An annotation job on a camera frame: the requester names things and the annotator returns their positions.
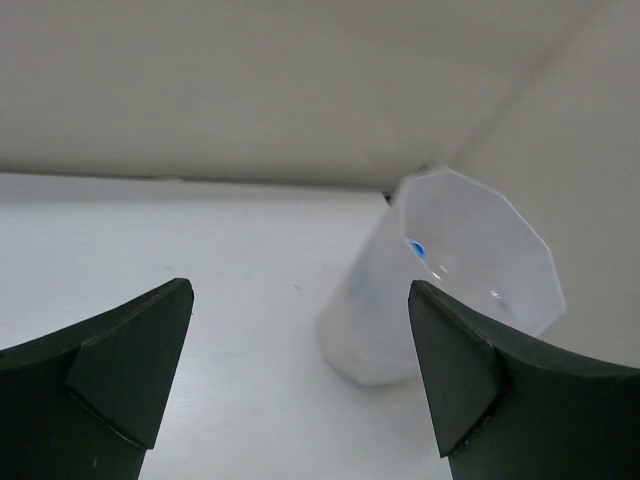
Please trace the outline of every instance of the translucent plastic cup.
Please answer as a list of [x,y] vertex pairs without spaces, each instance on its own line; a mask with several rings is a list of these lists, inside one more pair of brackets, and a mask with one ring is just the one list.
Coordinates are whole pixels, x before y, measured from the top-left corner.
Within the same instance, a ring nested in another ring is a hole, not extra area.
[[532,336],[566,309],[549,247],[503,195],[450,169],[412,175],[317,319],[327,362],[362,385],[417,374],[416,279]]

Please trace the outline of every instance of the plastic cup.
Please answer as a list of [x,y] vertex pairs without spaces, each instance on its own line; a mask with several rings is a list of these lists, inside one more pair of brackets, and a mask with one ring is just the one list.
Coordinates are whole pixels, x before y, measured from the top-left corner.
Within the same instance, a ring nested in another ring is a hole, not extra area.
[[503,195],[448,168],[411,175],[317,319],[327,362],[362,385],[416,375],[416,279],[532,336],[566,310],[549,247]]

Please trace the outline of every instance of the white wall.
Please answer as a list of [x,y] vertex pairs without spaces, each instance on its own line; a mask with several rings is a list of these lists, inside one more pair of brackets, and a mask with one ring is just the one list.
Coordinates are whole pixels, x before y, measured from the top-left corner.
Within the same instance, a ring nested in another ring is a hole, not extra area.
[[389,186],[602,0],[3,0],[0,169]]
[[594,18],[461,165],[548,241],[560,346],[640,366],[640,2]]

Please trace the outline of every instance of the white table surface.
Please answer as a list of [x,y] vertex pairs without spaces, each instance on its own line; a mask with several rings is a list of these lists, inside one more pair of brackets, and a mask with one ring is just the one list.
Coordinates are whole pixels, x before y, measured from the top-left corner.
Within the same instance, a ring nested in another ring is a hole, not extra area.
[[448,479],[419,381],[364,389],[314,318],[387,208],[366,192],[0,175],[0,348],[189,278],[141,478]]

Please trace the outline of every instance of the blue dot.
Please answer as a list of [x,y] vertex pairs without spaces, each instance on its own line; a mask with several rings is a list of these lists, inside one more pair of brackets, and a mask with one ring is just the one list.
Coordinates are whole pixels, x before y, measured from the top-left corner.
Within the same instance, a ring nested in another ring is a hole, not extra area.
[[427,258],[427,250],[422,245],[420,245],[420,243],[416,242],[415,240],[408,241],[409,245],[411,245],[411,248],[413,248],[413,251],[416,252],[416,255],[418,255],[419,258],[422,258],[423,260]]

